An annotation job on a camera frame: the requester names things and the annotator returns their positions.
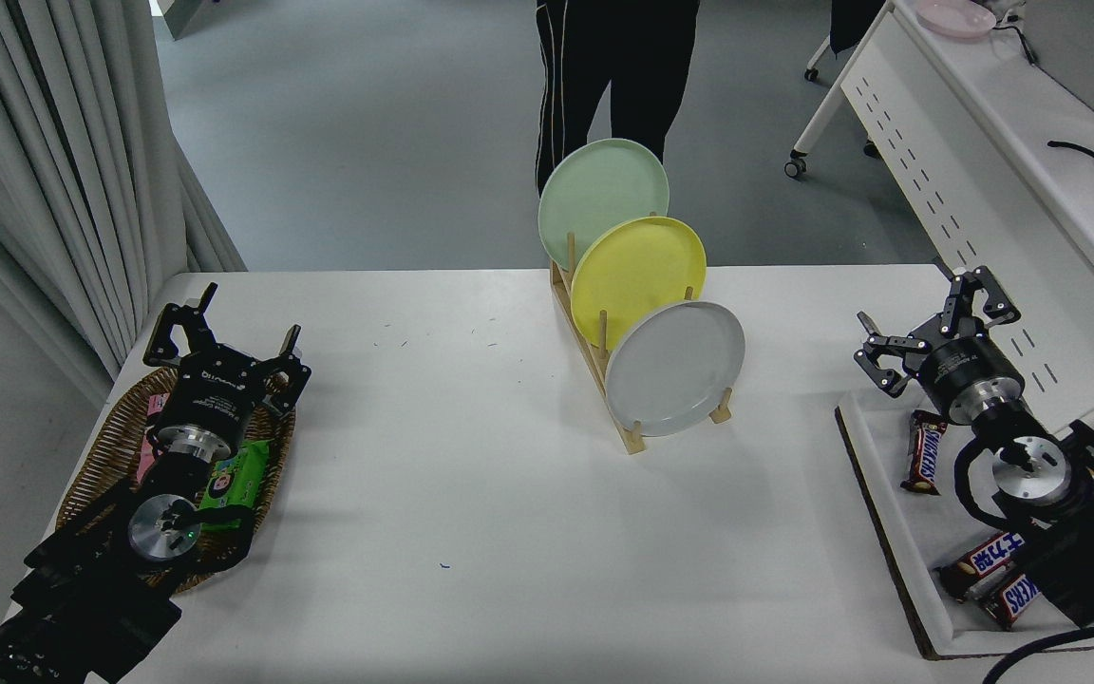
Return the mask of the left gripper's black drum body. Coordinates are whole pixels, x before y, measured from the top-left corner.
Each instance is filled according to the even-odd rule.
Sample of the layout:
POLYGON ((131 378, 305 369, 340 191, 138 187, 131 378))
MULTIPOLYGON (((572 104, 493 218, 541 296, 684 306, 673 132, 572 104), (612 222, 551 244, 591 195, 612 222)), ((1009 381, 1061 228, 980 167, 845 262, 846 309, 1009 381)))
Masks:
POLYGON ((238 447, 260 407, 278 424, 286 419, 269 387, 269 378, 282 372, 281 363, 279 356, 259 360, 235 348, 161 359, 161 367, 177 370, 177 384, 160 413, 160 447, 181 441, 238 447))

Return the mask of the right gripper's black drum body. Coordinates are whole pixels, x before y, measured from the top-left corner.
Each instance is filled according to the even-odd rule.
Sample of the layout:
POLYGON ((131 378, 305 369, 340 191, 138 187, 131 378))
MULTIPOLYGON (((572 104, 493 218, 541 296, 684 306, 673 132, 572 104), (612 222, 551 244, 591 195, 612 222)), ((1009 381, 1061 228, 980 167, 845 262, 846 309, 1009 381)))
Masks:
POLYGON ((916 366, 915 378, 942 417, 976 419, 1003 404, 1025 405, 1017 369, 984 333, 943 338, 918 332, 915 338, 924 341, 928 350, 916 366))

